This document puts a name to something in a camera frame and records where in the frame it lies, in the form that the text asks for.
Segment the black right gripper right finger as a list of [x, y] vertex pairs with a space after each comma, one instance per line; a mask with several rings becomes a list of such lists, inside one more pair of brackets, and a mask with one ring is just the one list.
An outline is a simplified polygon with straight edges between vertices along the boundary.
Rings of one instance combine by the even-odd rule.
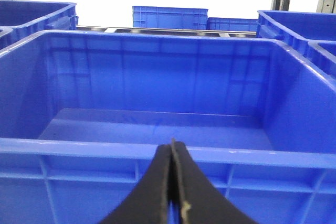
[[171, 148], [176, 223], [256, 223], [213, 186], [183, 142], [173, 139]]

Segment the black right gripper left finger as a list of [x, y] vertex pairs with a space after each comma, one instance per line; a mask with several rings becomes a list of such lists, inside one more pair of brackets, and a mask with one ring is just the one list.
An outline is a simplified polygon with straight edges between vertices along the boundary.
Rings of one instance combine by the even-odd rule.
[[172, 149], [159, 145], [134, 189], [101, 223], [167, 223]]

